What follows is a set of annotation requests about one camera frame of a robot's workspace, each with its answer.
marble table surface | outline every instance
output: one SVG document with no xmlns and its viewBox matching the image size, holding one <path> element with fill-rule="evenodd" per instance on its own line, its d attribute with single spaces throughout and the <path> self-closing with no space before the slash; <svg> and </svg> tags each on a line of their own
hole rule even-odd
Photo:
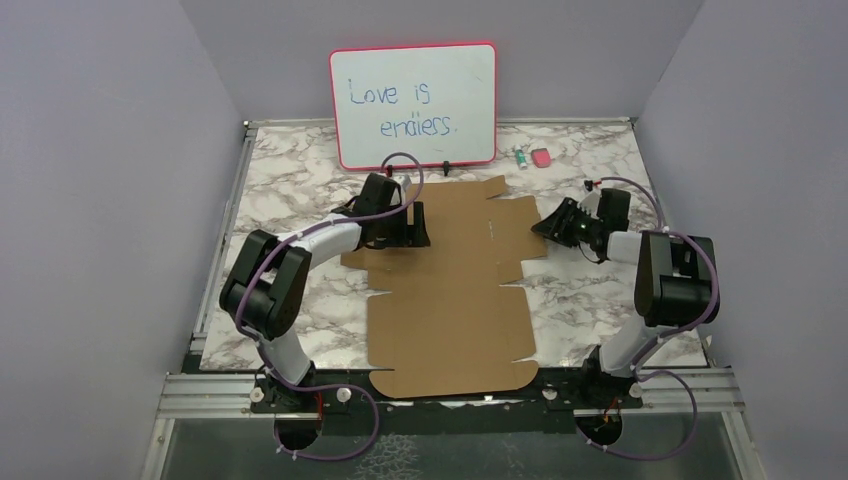
<svg viewBox="0 0 848 480">
<path fill-rule="evenodd" d="M 525 153 L 547 148 L 553 164 L 538 169 L 531 163 L 529 169 L 519 170 L 512 153 L 516 146 Z M 543 218 L 563 197 L 582 198 L 586 178 L 616 175 L 649 185 L 633 131 L 625 124 L 500 126 L 497 150 L 489 165 L 457 168 L 448 177 L 440 169 L 431 169 L 426 181 L 505 175 L 509 186 L 505 197 L 535 196 Z M 339 167 L 331 126 L 261 128 L 215 298 L 248 233 L 261 228 L 282 234 L 315 223 L 357 194 L 364 177 Z M 633 193 L 631 229 L 653 226 L 650 205 L 635 189 L 626 189 Z M 594 265 L 579 250 L 548 242 L 547 258 L 523 261 L 522 267 L 524 279 L 516 284 L 527 292 L 536 338 L 536 354 L 530 358 L 540 366 L 579 366 L 593 346 L 609 339 L 634 311 L 634 266 Z M 310 273 L 295 328 L 318 368 L 370 367 L 365 305 L 366 298 L 378 292 L 367 288 L 366 275 L 341 266 L 338 257 Z M 261 363 L 254 344 L 236 332 L 217 304 L 214 308 L 201 369 L 258 368 Z M 697 333 L 672 339 L 647 365 L 705 366 Z"/>
</svg>

white wall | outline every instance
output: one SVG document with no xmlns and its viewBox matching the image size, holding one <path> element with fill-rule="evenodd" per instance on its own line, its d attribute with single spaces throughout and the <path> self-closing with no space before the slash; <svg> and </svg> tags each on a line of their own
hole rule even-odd
<svg viewBox="0 0 848 480">
<path fill-rule="evenodd" d="M 176 0 L 0 5 L 0 477 L 136 478 L 241 119 Z"/>
<path fill-rule="evenodd" d="M 706 0 L 637 124 L 677 226 L 713 237 L 712 329 L 769 478 L 845 478 L 848 4 Z"/>
<path fill-rule="evenodd" d="M 333 116 L 341 47 L 490 40 L 501 116 L 642 112 L 703 0 L 181 0 L 242 115 Z"/>
</svg>

red wire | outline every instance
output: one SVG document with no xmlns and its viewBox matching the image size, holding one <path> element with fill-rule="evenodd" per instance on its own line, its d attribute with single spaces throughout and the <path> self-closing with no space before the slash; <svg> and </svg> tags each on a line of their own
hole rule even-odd
<svg viewBox="0 0 848 480">
<path fill-rule="evenodd" d="M 618 405 L 618 397 L 613 398 L 612 403 L 610 403 L 610 406 L 607 407 L 606 410 L 604 410 L 604 423 L 609 421 L 609 416 L 607 415 L 607 413 L 609 413 L 610 409 L 612 409 L 612 407 L 614 407 L 616 405 Z"/>
<path fill-rule="evenodd" d="M 318 400 L 318 424 L 324 420 L 324 397 L 321 396 L 321 392 L 315 394 L 315 400 Z"/>
</svg>

whiteboard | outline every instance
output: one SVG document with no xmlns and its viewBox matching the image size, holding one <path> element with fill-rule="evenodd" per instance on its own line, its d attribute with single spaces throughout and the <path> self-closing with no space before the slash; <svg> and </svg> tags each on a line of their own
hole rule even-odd
<svg viewBox="0 0 848 480">
<path fill-rule="evenodd" d="M 495 57 L 490 43 L 331 53 L 342 167 L 379 168 L 397 151 L 429 166 L 492 161 Z"/>
</svg>

cardboard sheet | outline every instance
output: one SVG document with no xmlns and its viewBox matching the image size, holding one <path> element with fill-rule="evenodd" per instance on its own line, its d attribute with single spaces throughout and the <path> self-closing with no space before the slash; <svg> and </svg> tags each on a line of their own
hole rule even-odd
<svg viewBox="0 0 848 480">
<path fill-rule="evenodd" d="M 493 198 L 504 177 L 428 183 L 419 200 L 432 246 L 360 250 L 342 265 L 368 271 L 368 362 L 374 387 L 393 398 L 513 390 L 539 366 L 521 260 L 545 256 L 530 226 L 533 197 Z"/>
</svg>

